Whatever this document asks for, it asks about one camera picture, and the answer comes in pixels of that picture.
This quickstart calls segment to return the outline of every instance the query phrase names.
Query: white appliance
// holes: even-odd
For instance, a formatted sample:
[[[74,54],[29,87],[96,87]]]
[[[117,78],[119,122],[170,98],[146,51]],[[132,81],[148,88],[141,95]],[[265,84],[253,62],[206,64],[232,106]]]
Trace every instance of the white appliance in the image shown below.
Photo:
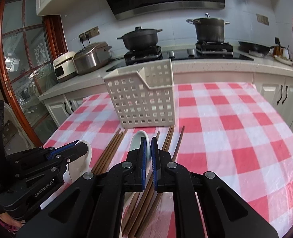
[[[55,75],[59,82],[64,82],[77,75],[74,63],[72,62],[75,54],[75,52],[60,54],[53,61]]]

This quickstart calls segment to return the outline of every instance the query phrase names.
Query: red checkered tablecloth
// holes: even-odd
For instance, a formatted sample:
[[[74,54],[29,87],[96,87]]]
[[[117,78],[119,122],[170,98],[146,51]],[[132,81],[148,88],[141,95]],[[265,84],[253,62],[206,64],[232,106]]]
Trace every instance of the red checkered tablecloth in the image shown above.
[[[177,162],[189,171],[215,172],[278,232],[293,225],[293,133],[275,109],[247,83],[175,85],[176,126],[169,152],[179,132],[185,132]],[[88,97],[58,128],[45,147],[60,147],[74,140],[91,144],[90,168],[120,128],[107,93]],[[131,138],[129,129],[110,167],[124,161]],[[168,128],[144,128],[151,139],[160,131],[161,147]],[[64,190],[71,181],[65,173]],[[143,237],[175,237],[171,193],[163,195]]]

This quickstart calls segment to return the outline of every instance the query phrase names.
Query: gas stove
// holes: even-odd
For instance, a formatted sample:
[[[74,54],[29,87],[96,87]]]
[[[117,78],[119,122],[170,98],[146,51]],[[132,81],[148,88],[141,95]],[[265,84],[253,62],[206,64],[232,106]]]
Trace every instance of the gas stove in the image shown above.
[[[254,61],[245,55],[233,52],[232,45],[228,43],[197,43],[192,49],[178,49],[162,51],[161,47],[154,46],[144,51],[129,51],[125,54],[125,60],[107,69],[107,72],[114,69],[148,61],[171,59],[236,59]]]

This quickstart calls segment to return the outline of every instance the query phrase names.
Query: wall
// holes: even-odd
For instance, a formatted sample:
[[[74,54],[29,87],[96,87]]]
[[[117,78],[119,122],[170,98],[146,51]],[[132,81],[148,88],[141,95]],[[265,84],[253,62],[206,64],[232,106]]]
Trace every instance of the wall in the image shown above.
[[[237,41],[242,40],[273,45],[277,27],[271,0],[226,0],[225,4],[224,10],[171,10],[117,21],[106,0],[82,0],[61,18],[69,51],[80,50],[82,44],[78,35],[95,26],[99,26],[100,35],[92,38],[91,42],[106,41],[113,47],[113,55],[127,52],[122,40],[116,38],[133,31],[137,26],[162,28],[163,31],[158,33],[158,44],[163,47],[195,44],[195,27],[186,23],[186,19],[205,17],[206,12],[211,17],[231,22],[225,26],[225,39],[231,44],[238,45]],[[267,16],[270,26],[258,23],[256,13]]]
[[[281,45],[284,47],[290,45],[289,49],[293,53],[293,0],[271,0],[271,3],[276,17]]]

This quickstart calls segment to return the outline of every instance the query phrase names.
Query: white countertop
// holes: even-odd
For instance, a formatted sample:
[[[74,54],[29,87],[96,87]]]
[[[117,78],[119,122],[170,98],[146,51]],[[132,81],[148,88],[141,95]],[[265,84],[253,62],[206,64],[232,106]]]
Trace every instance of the white countertop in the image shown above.
[[[194,48],[194,45],[182,47],[165,47],[163,51]],[[274,60],[271,56],[264,58],[252,57],[249,54],[241,52],[245,56],[249,56],[254,61],[234,60],[234,59],[193,59],[193,60],[175,60],[172,61],[173,74],[191,73],[191,72],[254,72],[265,74],[277,74],[293,77],[293,66],[288,66]],[[124,59],[116,60],[108,65],[85,75],[77,75],[76,77],[59,83],[48,91],[39,96],[39,100],[48,99],[68,92],[76,91],[91,86],[104,84],[103,77],[108,73],[107,69],[120,63]]]

